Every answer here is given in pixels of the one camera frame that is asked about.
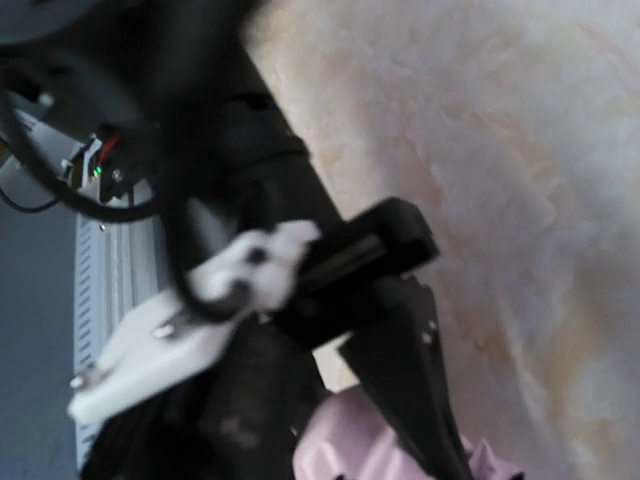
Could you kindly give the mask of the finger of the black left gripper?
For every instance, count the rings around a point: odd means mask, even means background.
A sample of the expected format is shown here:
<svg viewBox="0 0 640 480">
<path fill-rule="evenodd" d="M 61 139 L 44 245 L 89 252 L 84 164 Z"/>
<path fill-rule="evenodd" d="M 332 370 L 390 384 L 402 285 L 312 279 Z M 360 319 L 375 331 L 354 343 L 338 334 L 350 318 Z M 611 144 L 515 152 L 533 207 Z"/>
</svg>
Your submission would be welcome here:
<svg viewBox="0 0 640 480">
<path fill-rule="evenodd" d="M 108 420 L 87 479 L 291 479 L 325 395 L 313 355 L 273 326 L 241 327 L 222 361 Z"/>
</svg>

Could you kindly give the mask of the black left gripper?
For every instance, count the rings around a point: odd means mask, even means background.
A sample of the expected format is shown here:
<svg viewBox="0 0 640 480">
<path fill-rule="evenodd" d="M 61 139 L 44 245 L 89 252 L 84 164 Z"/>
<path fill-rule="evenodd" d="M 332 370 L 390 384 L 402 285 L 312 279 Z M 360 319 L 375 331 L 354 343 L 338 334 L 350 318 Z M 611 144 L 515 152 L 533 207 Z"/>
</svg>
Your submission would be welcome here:
<svg viewBox="0 0 640 480">
<path fill-rule="evenodd" d="M 355 329 L 351 310 L 365 307 L 365 324 L 340 347 L 341 356 L 425 473 L 468 479 L 434 295 L 415 280 L 384 279 L 438 255 L 419 208 L 400 198 L 385 199 L 312 244 L 294 296 L 274 324 L 313 350 Z M 373 284 L 369 303 L 360 300 Z"/>
</svg>

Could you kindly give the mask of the pink folding umbrella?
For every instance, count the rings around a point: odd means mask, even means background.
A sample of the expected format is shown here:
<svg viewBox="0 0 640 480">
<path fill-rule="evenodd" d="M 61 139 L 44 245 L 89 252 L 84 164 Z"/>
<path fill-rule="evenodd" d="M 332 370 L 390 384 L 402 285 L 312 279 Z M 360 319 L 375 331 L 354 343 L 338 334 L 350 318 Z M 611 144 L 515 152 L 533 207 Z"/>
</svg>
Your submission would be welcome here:
<svg viewBox="0 0 640 480">
<path fill-rule="evenodd" d="M 359 387 L 331 395 L 311 416 L 293 454 L 298 480 L 428 479 Z"/>
</svg>

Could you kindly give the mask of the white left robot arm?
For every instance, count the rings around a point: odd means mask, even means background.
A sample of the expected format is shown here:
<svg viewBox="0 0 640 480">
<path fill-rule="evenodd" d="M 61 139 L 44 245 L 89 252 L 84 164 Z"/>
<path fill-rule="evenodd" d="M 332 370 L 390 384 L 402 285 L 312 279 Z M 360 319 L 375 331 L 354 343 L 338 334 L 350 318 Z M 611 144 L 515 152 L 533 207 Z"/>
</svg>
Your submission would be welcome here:
<svg viewBox="0 0 640 480">
<path fill-rule="evenodd" d="M 5 1 L 1 128 L 87 219 L 158 219 L 170 287 L 74 377 L 84 479 L 468 479 L 419 209 L 344 220 L 242 43 L 255 1 Z"/>
</svg>

